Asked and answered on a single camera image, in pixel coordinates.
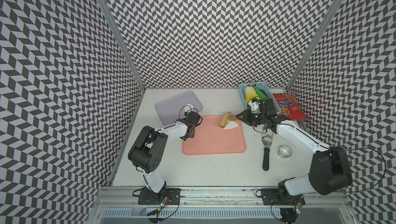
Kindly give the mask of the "pink tray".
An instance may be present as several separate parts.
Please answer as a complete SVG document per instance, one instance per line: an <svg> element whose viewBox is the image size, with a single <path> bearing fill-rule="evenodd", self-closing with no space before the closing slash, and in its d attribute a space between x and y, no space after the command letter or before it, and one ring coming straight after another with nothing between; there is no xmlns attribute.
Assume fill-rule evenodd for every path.
<svg viewBox="0 0 396 224"><path fill-rule="evenodd" d="M195 128L194 138L183 142L185 155L243 153L246 149L241 122L234 129L219 127L222 116L203 116L200 126Z"/></svg>

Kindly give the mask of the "wooden dough roller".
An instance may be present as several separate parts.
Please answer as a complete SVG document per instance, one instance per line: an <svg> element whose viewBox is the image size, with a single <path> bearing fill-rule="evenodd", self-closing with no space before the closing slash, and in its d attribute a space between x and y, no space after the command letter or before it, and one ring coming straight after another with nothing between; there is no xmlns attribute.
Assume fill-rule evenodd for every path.
<svg viewBox="0 0 396 224"><path fill-rule="evenodd" d="M232 113L224 113L219 123L219 127L224 129L230 121L237 120L238 118L235 115L232 115Z"/></svg>

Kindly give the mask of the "white dough piece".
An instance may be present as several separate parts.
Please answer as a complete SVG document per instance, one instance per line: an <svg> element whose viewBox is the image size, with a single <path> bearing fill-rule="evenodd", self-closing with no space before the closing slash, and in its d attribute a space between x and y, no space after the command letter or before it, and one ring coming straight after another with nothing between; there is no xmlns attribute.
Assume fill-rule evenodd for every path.
<svg viewBox="0 0 396 224"><path fill-rule="evenodd" d="M237 121L231 121L231 120L229 120L229 121L226 123L224 129L225 129L225 130L230 130L230 129L237 128L238 126L239 126L239 124L238 124Z"/></svg>

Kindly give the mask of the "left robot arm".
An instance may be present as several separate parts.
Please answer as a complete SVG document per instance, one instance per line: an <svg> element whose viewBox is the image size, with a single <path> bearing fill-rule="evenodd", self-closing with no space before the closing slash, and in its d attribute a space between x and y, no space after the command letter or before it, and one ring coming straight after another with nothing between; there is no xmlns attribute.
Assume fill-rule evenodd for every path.
<svg viewBox="0 0 396 224"><path fill-rule="evenodd" d="M150 126L143 127L127 157L137 171L142 173L149 191L159 194L166 189L166 182L157 168L162 160L167 142L175 139L186 141L188 138L193 138L195 128L202 121L203 118L199 113L190 111L182 119L177 119L172 124L160 129Z"/></svg>

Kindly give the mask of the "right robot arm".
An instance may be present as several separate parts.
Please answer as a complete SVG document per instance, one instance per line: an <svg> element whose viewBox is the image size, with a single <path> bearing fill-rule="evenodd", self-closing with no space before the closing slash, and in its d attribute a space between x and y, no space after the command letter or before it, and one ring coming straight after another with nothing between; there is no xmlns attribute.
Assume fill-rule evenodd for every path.
<svg viewBox="0 0 396 224"><path fill-rule="evenodd" d="M263 135L271 130L290 141L310 162L307 175L285 179L278 184L278 194L281 197L311 193L328 195L352 185L352 173L345 149L321 142L296 126L286 115L278 114L272 99L264 98L254 103L258 105L256 110L248 108L237 114L236 118L254 128L263 126Z"/></svg>

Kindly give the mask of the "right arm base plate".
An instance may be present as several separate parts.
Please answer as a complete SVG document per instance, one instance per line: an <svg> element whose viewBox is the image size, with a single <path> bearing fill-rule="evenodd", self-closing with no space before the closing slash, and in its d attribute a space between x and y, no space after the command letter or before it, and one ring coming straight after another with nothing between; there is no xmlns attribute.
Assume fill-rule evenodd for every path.
<svg viewBox="0 0 396 224"><path fill-rule="evenodd" d="M262 198L264 205L306 205L303 195L292 196L283 189L262 188L258 192L257 196Z"/></svg>

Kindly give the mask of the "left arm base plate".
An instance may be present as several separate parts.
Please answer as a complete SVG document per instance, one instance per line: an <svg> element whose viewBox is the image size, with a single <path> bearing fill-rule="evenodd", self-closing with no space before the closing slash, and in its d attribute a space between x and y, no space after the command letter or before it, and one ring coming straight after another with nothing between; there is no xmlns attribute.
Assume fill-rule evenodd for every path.
<svg viewBox="0 0 396 224"><path fill-rule="evenodd" d="M147 187L140 191L138 204L139 205L159 205L165 197L169 197L169 205L178 205L180 199L180 188L166 188L159 193L154 193Z"/></svg>

